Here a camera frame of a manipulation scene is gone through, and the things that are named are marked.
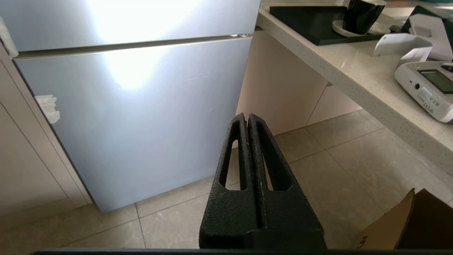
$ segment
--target silver refrigerator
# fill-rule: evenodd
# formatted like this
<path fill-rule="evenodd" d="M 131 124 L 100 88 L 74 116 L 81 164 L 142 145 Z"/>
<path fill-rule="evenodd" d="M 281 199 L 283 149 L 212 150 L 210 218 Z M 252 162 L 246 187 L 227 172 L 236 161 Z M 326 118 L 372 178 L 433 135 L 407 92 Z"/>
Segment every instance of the silver refrigerator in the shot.
<path fill-rule="evenodd" d="M 102 212 L 214 174 L 260 0 L 0 0 L 14 62 Z"/>

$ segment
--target refrigerator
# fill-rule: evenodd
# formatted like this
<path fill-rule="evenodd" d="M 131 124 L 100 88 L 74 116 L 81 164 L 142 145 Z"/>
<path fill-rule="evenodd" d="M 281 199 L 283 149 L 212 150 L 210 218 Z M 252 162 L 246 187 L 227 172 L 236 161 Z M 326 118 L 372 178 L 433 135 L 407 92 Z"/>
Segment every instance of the refrigerator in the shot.
<path fill-rule="evenodd" d="M 259 5 L 0 0 L 13 61 L 102 212 L 214 174 Z"/>

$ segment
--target white device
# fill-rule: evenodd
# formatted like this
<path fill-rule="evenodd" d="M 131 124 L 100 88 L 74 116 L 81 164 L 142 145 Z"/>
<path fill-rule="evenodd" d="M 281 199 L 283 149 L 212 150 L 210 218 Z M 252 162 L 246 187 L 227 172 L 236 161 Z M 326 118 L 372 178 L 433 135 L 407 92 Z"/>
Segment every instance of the white device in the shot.
<path fill-rule="evenodd" d="M 453 63 L 405 63 L 396 69 L 395 79 L 435 119 L 452 121 Z"/>

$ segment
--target countertop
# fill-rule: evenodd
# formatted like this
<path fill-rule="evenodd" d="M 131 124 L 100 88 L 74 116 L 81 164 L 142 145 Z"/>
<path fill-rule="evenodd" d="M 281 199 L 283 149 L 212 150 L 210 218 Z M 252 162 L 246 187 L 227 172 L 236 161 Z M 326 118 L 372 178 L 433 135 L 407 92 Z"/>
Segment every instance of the countertop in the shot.
<path fill-rule="evenodd" d="M 429 116 L 396 82 L 394 72 L 401 55 L 373 58 L 377 41 L 316 46 L 273 17 L 266 7 L 301 5 L 301 2 L 313 1 L 264 0 L 257 25 L 439 168 L 453 175 L 453 125 Z M 342 0 L 327 2 L 343 3 Z M 380 21 L 396 20 L 381 15 Z"/>

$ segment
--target display screen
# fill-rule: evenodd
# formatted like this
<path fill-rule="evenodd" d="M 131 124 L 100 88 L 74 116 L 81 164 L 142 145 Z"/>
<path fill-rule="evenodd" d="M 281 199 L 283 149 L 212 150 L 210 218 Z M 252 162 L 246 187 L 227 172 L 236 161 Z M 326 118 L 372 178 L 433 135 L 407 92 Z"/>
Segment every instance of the display screen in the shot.
<path fill-rule="evenodd" d="M 419 71 L 444 94 L 453 94 L 453 82 L 438 70 Z"/>

